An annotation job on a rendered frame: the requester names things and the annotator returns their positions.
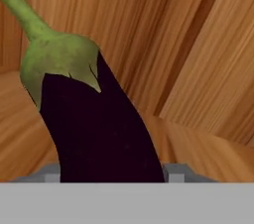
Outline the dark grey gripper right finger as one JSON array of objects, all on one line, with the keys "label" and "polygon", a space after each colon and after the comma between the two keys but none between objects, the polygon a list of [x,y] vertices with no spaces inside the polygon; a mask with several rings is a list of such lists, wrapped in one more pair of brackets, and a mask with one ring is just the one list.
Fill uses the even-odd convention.
[{"label": "dark grey gripper right finger", "polygon": [[165,182],[214,182],[194,172],[187,164],[163,164]]}]

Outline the dark purple eggplant green stem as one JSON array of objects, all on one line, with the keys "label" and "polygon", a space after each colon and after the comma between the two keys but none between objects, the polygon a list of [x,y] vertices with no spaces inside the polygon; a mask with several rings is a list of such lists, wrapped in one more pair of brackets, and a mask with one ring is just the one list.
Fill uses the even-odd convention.
[{"label": "dark purple eggplant green stem", "polygon": [[52,29],[26,0],[2,0],[30,44],[20,78],[57,148],[61,181],[160,183],[150,134],[100,47]]}]

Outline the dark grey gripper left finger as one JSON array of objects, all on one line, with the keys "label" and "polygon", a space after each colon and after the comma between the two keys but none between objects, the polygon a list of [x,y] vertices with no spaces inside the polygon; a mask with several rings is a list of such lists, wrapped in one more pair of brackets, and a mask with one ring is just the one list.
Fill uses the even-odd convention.
[{"label": "dark grey gripper left finger", "polygon": [[15,182],[59,182],[61,180],[61,167],[59,164],[49,164],[35,173],[21,176]]}]

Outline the wooden cabinet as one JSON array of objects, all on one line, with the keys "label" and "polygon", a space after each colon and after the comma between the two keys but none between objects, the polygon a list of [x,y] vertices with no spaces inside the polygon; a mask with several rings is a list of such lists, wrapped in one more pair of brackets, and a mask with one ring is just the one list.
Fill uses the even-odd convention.
[{"label": "wooden cabinet", "polygon": [[[254,0],[26,0],[102,52],[163,164],[254,182]],[[0,182],[60,164],[20,69],[30,41],[0,0]]]}]

